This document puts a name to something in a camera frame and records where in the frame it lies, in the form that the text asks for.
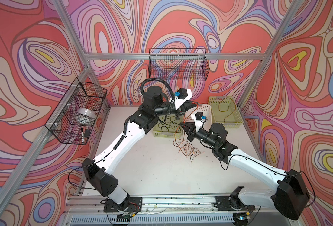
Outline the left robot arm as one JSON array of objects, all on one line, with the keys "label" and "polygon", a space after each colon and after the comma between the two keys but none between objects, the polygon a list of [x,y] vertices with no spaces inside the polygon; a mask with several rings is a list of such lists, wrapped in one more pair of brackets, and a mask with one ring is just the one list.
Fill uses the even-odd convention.
[{"label": "left robot arm", "polygon": [[163,79],[146,79],[141,83],[140,90],[143,102],[125,120],[121,134],[94,159],[86,158],[82,163],[86,180],[103,197],[108,197],[121,208],[128,203],[129,194],[113,176],[116,166],[140,139],[161,122],[160,116],[179,117],[197,106],[191,101],[190,89],[180,88],[173,92]]}]

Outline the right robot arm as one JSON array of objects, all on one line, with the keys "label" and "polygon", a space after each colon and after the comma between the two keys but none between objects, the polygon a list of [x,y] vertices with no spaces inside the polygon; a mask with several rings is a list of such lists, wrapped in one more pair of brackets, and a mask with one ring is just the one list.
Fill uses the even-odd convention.
[{"label": "right robot arm", "polygon": [[208,131],[198,122],[185,122],[180,126],[188,141],[197,139],[220,163],[237,167],[268,186],[267,190],[239,186],[234,192],[237,203],[276,209],[290,220],[298,220],[307,208],[310,194],[301,172],[278,169],[248,155],[226,140],[228,132],[220,123],[213,123]]}]

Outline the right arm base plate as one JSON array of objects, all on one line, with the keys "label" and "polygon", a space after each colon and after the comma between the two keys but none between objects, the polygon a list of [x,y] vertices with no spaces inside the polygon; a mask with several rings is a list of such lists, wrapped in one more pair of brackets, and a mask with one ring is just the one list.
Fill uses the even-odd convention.
[{"label": "right arm base plate", "polygon": [[245,205],[236,196],[216,196],[214,207],[218,211],[254,211],[254,205]]}]

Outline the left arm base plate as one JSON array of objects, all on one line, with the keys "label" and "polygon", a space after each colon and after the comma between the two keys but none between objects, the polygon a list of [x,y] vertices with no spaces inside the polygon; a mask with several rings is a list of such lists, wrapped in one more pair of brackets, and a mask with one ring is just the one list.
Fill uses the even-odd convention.
[{"label": "left arm base plate", "polygon": [[142,210],[143,198],[141,196],[127,197],[121,204],[117,204],[111,199],[102,200],[105,213],[138,213]]}]

